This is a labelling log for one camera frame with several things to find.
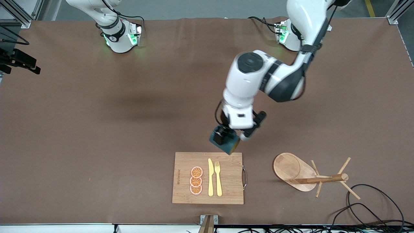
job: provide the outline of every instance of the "yellow fork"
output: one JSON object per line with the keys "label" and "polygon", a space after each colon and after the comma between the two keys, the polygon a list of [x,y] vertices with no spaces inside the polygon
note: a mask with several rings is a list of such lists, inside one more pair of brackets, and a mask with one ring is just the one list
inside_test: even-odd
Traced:
{"label": "yellow fork", "polygon": [[221,197],[223,192],[221,190],[221,181],[220,181],[220,163],[214,162],[214,171],[217,174],[217,196]]}

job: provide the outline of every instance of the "wooden cutting board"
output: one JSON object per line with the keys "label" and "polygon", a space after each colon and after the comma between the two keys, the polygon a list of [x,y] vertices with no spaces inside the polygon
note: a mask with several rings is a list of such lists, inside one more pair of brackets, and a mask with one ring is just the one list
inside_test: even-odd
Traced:
{"label": "wooden cutting board", "polygon": [[[209,168],[208,159],[220,162],[220,180],[223,195],[217,196],[216,173],[213,174],[214,195],[208,195]],[[176,152],[174,165],[173,203],[187,204],[243,204],[242,153],[202,153]],[[191,169],[199,166],[203,169],[202,192],[194,195],[190,192]]]}

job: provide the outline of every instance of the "table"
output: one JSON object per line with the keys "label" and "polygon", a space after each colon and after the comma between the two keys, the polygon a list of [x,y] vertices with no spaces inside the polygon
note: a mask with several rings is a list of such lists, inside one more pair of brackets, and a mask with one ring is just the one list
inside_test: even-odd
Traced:
{"label": "table", "polygon": [[[41,74],[14,68],[0,85],[1,223],[193,223],[201,214],[222,224],[331,223],[346,190],[295,190],[272,171],[282,152],[324,175],[352,157],[347,184],[382,189],[412,221],[414,71],[398,28],[385,18],[331,25],[301,99],[255,99],[268,117],[236,150],[245,204],[189,205],[171,203],[174,153],[219,152],[208,137],[233,58],[261,49],[291,63],[295,53],[251,19],[147,21],[146,47],[125,54],[106,47],[94,22],[32,22],[21,32],[31,44],[19,48]],[[380,194],[355,191],[382,219],[399,218]],[[337,223],[357,222],[347,212]]]}

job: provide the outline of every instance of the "knife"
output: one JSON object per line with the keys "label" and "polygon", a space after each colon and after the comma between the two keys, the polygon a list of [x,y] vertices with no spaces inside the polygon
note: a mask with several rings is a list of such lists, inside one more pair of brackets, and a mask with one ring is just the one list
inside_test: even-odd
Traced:
{"label": "knife", "polygon": [[213,167],[213,162],[211,161],[211,159],[208,159],[208,195],[210,197],[212,197],[214,195],[213,193],[213,174],[214,174],[214,167]]}

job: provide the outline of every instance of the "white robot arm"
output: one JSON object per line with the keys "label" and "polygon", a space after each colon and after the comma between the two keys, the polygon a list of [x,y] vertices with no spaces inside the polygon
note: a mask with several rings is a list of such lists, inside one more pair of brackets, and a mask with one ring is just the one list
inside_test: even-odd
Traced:
{"label": "white robot arm", "polygon": [[116,53],[128,52],[139,43],[141,26],[120,19],[107,7],[116,7],[122,0],[66,0],[66,2],[92,17],[105,37],[106,44]]}
{"label": "white robot arm", "polygon": [[[236,56],[223,92],[221,123],[210,136],[213,144],[230,154],[240,139],[248,140],[260,127],[266,113],[255,113],[252,105],[259,90],[276,102],[296,100],[302,96],[305,72],[326,34],[329,25],[326,10],[332,3],[335,4],[334,1],[287,1],[289,18],[303,38],[292,65],[284,64],[260,50]],[[237,136],[235,130],[241,130],[242,134]]]}

